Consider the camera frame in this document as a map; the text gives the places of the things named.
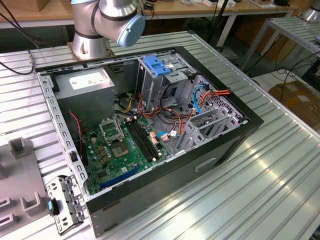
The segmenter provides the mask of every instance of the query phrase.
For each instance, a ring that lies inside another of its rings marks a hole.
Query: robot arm
[[[71,4],[75,28],[72,49],[83,60],[109,56],[107,39],[131,47],[145,28],[136,0],[71,0]]]

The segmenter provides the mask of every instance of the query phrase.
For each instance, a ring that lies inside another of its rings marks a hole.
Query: blue pcie slot
[[[135,175],[136,172],[137,172],[137,170],[138,170],[138,168],[140,168],[140,165],[139,165],[139,166],[136,166],[134,169],[132,169],[132,170],[130,170],[130,171],[128,171],[128,172],[120,175],[120,176],[117,176],[117,177],[114,178],[114,179],[111,179],[111,180],[109,180],[109,181],[106,181],[106,182],[103,183],[103,184],[100,184],[100,189],[108,188],[108,187],[110,187],[110,186],[112,186],[112,185],[114,185],[114,184],[116,184],[116,183],[118,183],[118,182],[121,182],[121,181],[124,180],[124,179],[127,179],[127,178]]]

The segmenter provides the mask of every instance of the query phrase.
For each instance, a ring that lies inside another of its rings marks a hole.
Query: yellow wire
[[[130,98],[129,106],[126,108],[126,110],[123,110],[123,111],[122,111],[124,114],[126,114],[127,112],[130,111],[130,109],[131,109],[131,104],[132,104],[132,97]]]

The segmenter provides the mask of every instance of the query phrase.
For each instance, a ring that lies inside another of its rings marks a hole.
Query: wooden table
[[[229,16],[226,25],[223,29],[221,37],[217,43],[222,46],[228,36],[228,33],[239,15],[257,15],[257,14],[275,14],[286,13],[285,17],[290,17],[296,6],[290,7],[268,8],[262,9],[249,0],[243,0],[236,3],[235,7],[227,7],[223,16]],[[73,11],[70,0],[51,0],[40,12],[21,10],[10,8],[15,18],[20,22],[22,27],[44,27],[44,26],[61,26],[73,25]],[[5,14],[6,11],[0,6],[0,12]],[[154,4],[154,19],[178,19],[178,18],[199,18],[212,17],[215,12],[215,7],[209,7],[203,3],[195,3],[193,5],[185,5],[179,0],[174,2],[158,1]],[[150,20],[152,13],[150,10],[145,10],[146,19]],[[5,22],[0,17],[0,29],[12,28],[12,25]]]

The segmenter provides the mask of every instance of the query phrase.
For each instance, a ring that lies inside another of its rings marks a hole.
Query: metal rail
[[[267,30],[273,28],[276,33],[272,36],[267,46],[263,50],[262,54],[265,53],[276,40],[279,34],[286,36],[292,41],[296,42],[302,48],[308,50],[312,54],[320,56],[320,43],[316,42],[316,37],[320,35],[320,22],[319,23],[309,23],[300,17],[280,17],[280,18],[271,18],[267,19],[262,26],[260,32],[256,36],[252,45],[250,46],[247,54],[244,57],[244,61],[240,66],[241,70],[244,70],[248,65],[249,60],[254,54],[255,50],[258,47],[258,44],[264,37]]]
[[[142,37],[116,54],[184,46],[264,120],[231,159],[99,239],[308,239],[320,224],[320,136],[245,74],[188,32]],[[38,66],[74,62],[67,47],[32,51]],[[26,51],[0,61],[28,70]],[[31,139],[46,184],[68,174],[35,74],[0,68],[0,144]],[[62,239],[46,216],[6,236]],[[93,239],[88,219],[63,238]]]

